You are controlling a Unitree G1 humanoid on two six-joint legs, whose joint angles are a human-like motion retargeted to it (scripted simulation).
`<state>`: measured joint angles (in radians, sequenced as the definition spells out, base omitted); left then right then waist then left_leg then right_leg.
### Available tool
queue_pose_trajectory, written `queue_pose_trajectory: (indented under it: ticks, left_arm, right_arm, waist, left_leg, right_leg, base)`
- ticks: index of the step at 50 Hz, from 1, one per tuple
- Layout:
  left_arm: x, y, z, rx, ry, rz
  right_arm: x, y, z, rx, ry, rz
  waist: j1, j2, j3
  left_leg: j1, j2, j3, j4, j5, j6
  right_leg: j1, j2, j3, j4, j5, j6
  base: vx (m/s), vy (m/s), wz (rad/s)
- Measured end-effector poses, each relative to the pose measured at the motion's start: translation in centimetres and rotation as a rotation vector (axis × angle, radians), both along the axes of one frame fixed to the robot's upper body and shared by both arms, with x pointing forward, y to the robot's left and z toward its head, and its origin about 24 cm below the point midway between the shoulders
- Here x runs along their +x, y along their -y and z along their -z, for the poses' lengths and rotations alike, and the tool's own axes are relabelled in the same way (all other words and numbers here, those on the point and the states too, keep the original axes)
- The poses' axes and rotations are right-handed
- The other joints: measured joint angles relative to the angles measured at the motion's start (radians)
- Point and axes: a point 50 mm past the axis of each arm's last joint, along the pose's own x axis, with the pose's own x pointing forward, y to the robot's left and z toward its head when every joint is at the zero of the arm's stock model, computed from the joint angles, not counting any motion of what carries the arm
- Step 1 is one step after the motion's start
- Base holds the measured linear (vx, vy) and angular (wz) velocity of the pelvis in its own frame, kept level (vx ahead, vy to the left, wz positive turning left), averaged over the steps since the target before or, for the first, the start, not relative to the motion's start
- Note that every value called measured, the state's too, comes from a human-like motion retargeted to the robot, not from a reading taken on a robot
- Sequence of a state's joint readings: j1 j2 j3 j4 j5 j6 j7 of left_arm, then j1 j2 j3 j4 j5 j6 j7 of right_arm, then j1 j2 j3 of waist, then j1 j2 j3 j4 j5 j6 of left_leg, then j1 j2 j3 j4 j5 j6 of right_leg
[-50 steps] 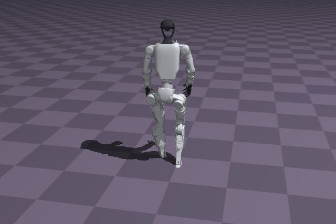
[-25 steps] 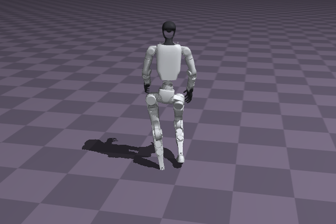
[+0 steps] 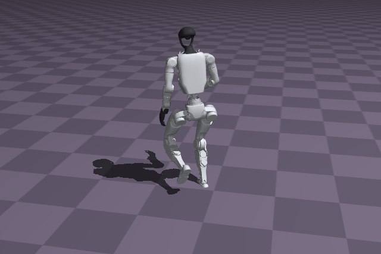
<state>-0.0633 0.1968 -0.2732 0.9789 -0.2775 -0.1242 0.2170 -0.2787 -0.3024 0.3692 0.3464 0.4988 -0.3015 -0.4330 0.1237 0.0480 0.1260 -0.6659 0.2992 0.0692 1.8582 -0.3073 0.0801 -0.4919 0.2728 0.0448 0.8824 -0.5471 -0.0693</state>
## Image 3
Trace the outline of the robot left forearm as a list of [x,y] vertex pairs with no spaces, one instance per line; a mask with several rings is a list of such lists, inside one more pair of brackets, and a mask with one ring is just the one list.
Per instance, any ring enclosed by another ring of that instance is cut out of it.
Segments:
[[165,89],[165,84],[163,86],[163,105],[162,105],[163,112],[166,108],[170,110],[170,104],[171,104],[171,93],[165,93],[164,89]]

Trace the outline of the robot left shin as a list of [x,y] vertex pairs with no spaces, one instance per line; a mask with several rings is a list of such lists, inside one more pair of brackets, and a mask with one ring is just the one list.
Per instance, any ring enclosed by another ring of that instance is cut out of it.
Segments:
[[163,140],[163,146],[168,157],[177,165],[177,167],[181,170],[185,165],[183,159],[181,157],[179,148],[177,145],[170,145],[168,139]]

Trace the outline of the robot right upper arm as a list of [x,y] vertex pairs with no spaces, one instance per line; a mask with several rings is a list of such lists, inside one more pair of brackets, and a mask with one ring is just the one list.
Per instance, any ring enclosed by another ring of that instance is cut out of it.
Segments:
[[218,77],[218,72],[217,72],[217,67],[215,64],[215,58],[209,54],[209,53],[204,53],[205,55],[205,60],[207,64],[207,69],[210,74],[210,78],[208,79],[208,83],[211,86],[214,86],[219,83],[219,77]]

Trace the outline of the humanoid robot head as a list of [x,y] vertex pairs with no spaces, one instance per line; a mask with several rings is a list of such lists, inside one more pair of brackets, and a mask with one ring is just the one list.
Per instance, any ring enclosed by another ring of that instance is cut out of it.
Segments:
[[[194,51],[193,46],[192,46],[193,39],[194,39],[195,35],[196,35],[195,31],[191,27],[184,27],[180,30],[178,36],[179,36],[181,46],[185,49],[183,54],[195,54],[195,53],[197,53],[196,51]],[[189,40],[191,38],[190,45],[189,46],[183,45],[182,38],[185,38],[186,40]]]

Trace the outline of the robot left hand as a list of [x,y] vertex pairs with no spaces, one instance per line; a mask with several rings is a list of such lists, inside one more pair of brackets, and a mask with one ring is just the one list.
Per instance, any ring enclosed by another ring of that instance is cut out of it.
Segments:
[[159,118],[160,118],[160,123],[161,123],[162,126],[165,126],[165,124],[164,124],[165,122],[164,122],[163,120],[164,120],[165,114],[168,113],[168,110],[169,110],[169,109],[166,108],[166,109],[164,110],[164,112],[163,112],[163,110],[162,110],[162,108],[161,108],[161,111],[160,111],[160,117],[159,117]]

